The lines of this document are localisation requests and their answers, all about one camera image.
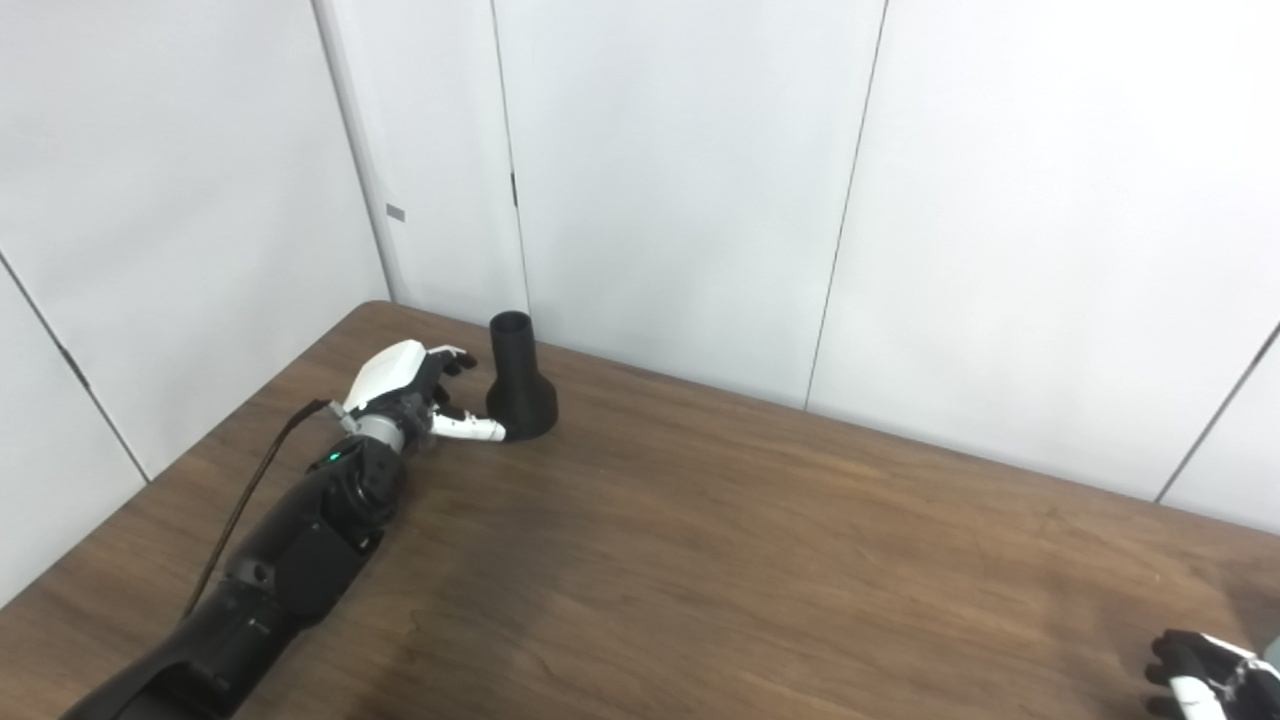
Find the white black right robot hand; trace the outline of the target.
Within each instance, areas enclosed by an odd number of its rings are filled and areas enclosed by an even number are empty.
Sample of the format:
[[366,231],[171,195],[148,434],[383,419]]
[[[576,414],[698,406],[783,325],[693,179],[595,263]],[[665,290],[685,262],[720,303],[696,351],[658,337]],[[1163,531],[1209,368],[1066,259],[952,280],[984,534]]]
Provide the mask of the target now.
[[1279,673],[1265,657],[1213,635],[1167,629],[1151,643],[1156,661],[1143,700],[1153,719],[1277,719]]

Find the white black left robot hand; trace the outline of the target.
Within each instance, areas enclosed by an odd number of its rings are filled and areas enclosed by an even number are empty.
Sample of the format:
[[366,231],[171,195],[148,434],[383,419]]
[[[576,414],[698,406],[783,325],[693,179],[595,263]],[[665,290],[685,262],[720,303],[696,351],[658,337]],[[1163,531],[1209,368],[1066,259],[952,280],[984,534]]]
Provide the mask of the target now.
[[508,432],[498,420],[452,404],[443,380],[477,365],[465,348],[429,348],[403,340],[370,357],[344,401],[332,404],[348,436],[376,439],[398,454],[412,454],[436,438],[500,443]]

